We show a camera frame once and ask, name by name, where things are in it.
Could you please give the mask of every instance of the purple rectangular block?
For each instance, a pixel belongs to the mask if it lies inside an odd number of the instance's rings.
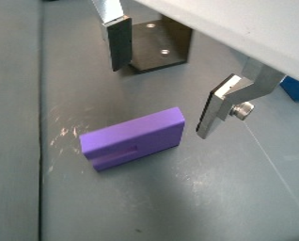
[[[109,169],[178,146],[183,126],[183,114],[174,107],[82,135],[82,152],[97,170]]]

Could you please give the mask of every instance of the gray surface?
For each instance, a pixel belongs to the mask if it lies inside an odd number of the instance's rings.
[[[91,3],[45,7],[43,240],[299,240],[299,104],[278,88],[202,140],[209,91],[246,56],[195,33],[189,64],[111,72]],[[95,172],[79,135],[173,106],[182,145]]]
[[[0,1],[0,240],[38,240],[38,20],[38,1]]]

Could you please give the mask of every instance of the scratch mark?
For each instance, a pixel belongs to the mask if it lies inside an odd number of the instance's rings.
[[[61,136],[57,136],[57,137],[54,138],[54,140],[51,141],[51,146],[55,144],[55,142],[57,142],[57,140],[58,140],[59,137],[61,137]]]
[[[77,137],[77,130],[74,130],[74,135],[75,135],[75,137]]]
[[[58,107],[59,107],[59,105],[57,105],[57,106],[51,109],[50,113],[53,113],[53,112],[58,109]]]
[[[61,135],[65,137],[69,133],[69,130],[66,128],[62,129]]]
[[[75,153],[81,154],[81,150],[78,148],[74,148]]]
[[[54,171],[54,166],[50,167],[49,171],[47,171],[47,175]]]
[[[298,205],[298,207],[299,207],[299,200],[298,200],[298,198],[297,198],[297,196],[296,196],[296,194],[294,194],[294,192],[293,192],[293,190],[292,190],[292,188],[290,188],[290,186],[289,186],[289,183],[288,183],[288,181],[286,181],[286,179],[285,179],[281,171],[280,171],[278,168],[276,167],[276,165],[274,165],[274,163],[273,163],[273,161],[272,161],[272,158],[270,158],[270,156],[269,156],[269,154],[268,154],[268,152],[266,152],[266,150],[265,150],[265,148],[264,148],[264,146],[262,146],[262,144],[261,144],[257,136],[254,135],[252,129],[249,128],[248,124],[246,124],[246,129],[248,129],[248,131],[252,133],[252,135],[253,135],[253,137],[254,137],[254,139],[256,139],[256,141],[257,141],[257,144],[258,144],[258,146],[261,147],[261,149],[262,149],[262,151],[264,151],[264,153],[265,153],[265,155],[266,155],[268,161],[269,161],[270,165],[273,166],[273,168],[274,168],[274,170],[276,170],[276,173],[277,173],[277,175],[278,175],[278,177],[280,177],[280,179],[281,179],[281,181],[282,181],[282,183],[284,183],[284,185],[285,185],[285,187],[286,187],[286,189],[288,189],[288,191],[289,191],[289,193],[290,193],[290,195],[292,195],[292,197],[293,197],[293,199],[294,199],[294,201],[296,201],[296,203],[297,203],[297,205]]]

